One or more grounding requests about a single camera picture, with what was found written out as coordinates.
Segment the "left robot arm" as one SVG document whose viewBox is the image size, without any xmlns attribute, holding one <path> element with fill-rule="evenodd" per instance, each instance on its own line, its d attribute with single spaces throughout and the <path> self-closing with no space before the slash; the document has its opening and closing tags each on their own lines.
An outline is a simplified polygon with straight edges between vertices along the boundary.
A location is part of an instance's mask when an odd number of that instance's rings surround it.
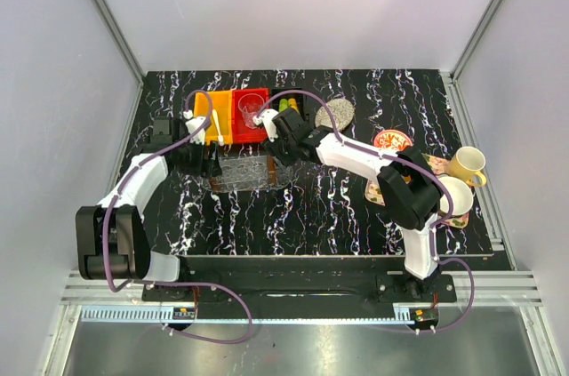
<svg viewBox="0 0 569 376">
<path fill-rule="evenodd" d="M 207 144 L 211 125 L 204 116 L 159 117 L 124 176 L 96 205 L 76 213 L 78 269 L 87 280 L 162 282 L 172 300 L 185 300 L 191 277 L 180 271 L 179 258 L 154 252 L 143 213 L 156 189 L 172 172 L 206 178 L 221 174 L 219 144 Z"/>
</svg>

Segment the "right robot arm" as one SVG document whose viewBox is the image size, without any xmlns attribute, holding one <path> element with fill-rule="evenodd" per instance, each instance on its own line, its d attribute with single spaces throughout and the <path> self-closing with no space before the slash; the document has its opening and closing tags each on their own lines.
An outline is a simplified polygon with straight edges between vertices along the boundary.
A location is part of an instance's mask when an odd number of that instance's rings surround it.
<svg viewBox="0 0 569 376">
<path fill-rule="evenodd" d="M 437 214 L 446 190 L 419 150 L 380 150 L 340 134 L 336 124 L 315 127 L 293 109 L 265 109 L 253 122 L 265 129 L 263 147 L 280 164 L 313 162 L 375 181 L 404 239 L 405 274 L 395 291 L 416 301 L 434 294 L 440 275 L 434 245 Z"/>
</svg>

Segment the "clear plastic cup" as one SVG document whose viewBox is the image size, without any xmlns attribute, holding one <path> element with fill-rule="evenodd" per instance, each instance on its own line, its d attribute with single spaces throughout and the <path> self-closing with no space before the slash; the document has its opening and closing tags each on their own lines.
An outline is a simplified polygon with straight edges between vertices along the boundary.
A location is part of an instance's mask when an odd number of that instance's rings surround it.
<svg viewBox="0 0 569 376">
<path fill-rule="evenodd" d="M 255 93 L 247 93 L 238 101 L 238 109 L 244 120 L 244 125 L 249 129 L 255 129 L 256 124 L 253 121 L 256 114 L 263 106 L 265 100 L 262 96 Z"/>
</svg>

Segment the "clear acrylic toothbrush holder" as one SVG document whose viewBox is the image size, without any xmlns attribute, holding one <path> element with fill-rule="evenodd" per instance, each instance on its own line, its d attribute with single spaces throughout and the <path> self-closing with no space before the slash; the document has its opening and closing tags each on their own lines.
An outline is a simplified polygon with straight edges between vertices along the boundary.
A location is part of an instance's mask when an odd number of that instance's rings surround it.
<svg viewBox="0 0 569 376">
<path fill-rule="evenodd" d="M 277 184 L 276 166 L 271 156 L 239 156 L 220 159 L 222 175 L 215 193 L 266 189 Z"/>
</svg>

